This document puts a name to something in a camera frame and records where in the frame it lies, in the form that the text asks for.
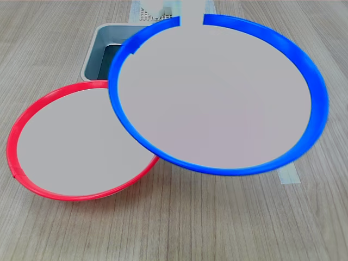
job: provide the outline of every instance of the blue plastic rim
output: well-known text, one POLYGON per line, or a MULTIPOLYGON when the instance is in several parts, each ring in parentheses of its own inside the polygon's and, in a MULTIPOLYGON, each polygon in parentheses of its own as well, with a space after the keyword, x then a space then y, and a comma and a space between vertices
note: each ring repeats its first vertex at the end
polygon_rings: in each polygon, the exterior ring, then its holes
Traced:
POLYGON ((208 26, 226 27, 255 36, 278 49, 298 68, 307 82, 312 99, 312 109, 309 122, 301 139, 287 153, 262 165, 240 169, 219 169, 195 165, 174 158, 159 150, 141 136, 127 119, 120 103, 117 84, 121 67, 127 57, 130 54, 134 54, 146 40, 161 31, 180 26, 179 17, 157 22, 133 35, 123 44, 111 64, 108 76, 109 96, 111 105, 125 129, 140 144, 160 158, 189 170, 213 175, 244 176, 258 174, 285 166, 304 155, 315 144, 321 133, 324 131, 329 111, 329 98, 324 79, 310 57, 297 45, 278 32, 245 19, 224 15, 206 14, 204 16, 203 24, 208 26))

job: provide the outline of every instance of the light blue tape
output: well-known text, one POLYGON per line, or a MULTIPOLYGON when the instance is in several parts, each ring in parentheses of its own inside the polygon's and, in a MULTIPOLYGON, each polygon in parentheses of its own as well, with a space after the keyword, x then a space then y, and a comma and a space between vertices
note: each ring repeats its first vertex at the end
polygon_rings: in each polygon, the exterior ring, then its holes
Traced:
POLYGON ((290 163, 284 167, 280 167, 278 170, 278 176, 281 180, 281 184, 300 184, 300 178, 297 174, 297 170, 294 163, 290 163))
POLYGON ((140 19, 140 1, 132 1, 128 23, 137 23, 140 19))
MULTIPOLYGON (((165 5, 170 5, 173 16, 180 16, 181 1, 166 1, 165 5)), ((140 19, 140 1, 132 1, 130 6, 128 23, 138 23, 140 19)), ((206 14, 216 15, 214 1, 206 1, 206 14)))

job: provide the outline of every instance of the blue rim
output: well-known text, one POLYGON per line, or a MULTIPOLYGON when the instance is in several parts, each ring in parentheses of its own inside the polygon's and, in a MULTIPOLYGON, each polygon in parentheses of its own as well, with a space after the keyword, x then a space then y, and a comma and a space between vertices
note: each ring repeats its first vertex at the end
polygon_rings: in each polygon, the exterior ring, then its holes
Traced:
POLYGON ((293 62, 306 80, 312 99, 312 110, 310 113, 309 122, 301 139, 287 153, 262 165, 240 169, 219 169, 195 165, 174 158, 159 150, 154 145, 149 143, 143 136, 141 136, 127 119, 119 100, 117 84, 120 70, 127 57, 130 54, 134 54, 136 50, 138 50, 138 48, 150 37, 163 30, 180 26, 179 17, 157 22, 133 35, 122 45, 111 64, 108 76, 109 96, 111 105, 113 106, 117 117, 125 129, 135 140, 160 158, 189 170, 213 175, 244 176, 258 174, 287 165, 304 155, 315 144, 321 133, 324 131, 329 111, 329 98, 324 79, 310 57, 283 35, 270 28, 248 20, 231 16, 206 14, 204 16, 203 24, 209 26, 226 27, 255 36, 281 51, 293 62))

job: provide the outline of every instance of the red ring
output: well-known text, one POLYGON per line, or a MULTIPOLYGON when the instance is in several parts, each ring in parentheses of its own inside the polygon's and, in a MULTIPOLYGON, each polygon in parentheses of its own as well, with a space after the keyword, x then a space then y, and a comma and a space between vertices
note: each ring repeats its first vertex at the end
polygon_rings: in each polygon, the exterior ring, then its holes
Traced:
POLYGON ((117 188, 107 190, 105 192, 96 193, 92 195, 83 195, 83 196, 66 196, 66 195, 57 194, 57 193, 53 193, 48 190, 42 189, 38 187, 37 185, 35 185, 24 173, 18 160, 17 145, 18 145, 20 134, 24 126, 27 124, 27 122, 43 107, 66 95, 69 95, 78 91, 83 91, 83 90, 102 89, 102 88, 105 88, 105 89, 108 88, 107 80, 93 80, 89 82, 81 82, 81 83, 71 84, 71 85, 62 87, 58 90, 50 92, 49 94, 45 95, 44 97, 34 102, 17 119, 17 121, 15 122, 15 124, 13 125, 11 129, 11 132, 7 140, 6 156, 7 156, 7 162, 13 177, 16 178, 25 188, 27 188, 33 193, 36 193, 46 198, 50 198, 52 200, 61 200, 61 201, 96 200, 98 198, 110 196, 134 184, 139 179, 141 179, 145 174, 147 174, 149 170, 157 163, 159 158, 157 156, 154 156, 152 160, 150 161, 150 163, 146 166, 146 168, 140 174, 138 174, 136 177, 126 182, 125 184, 118 186, 117 188))

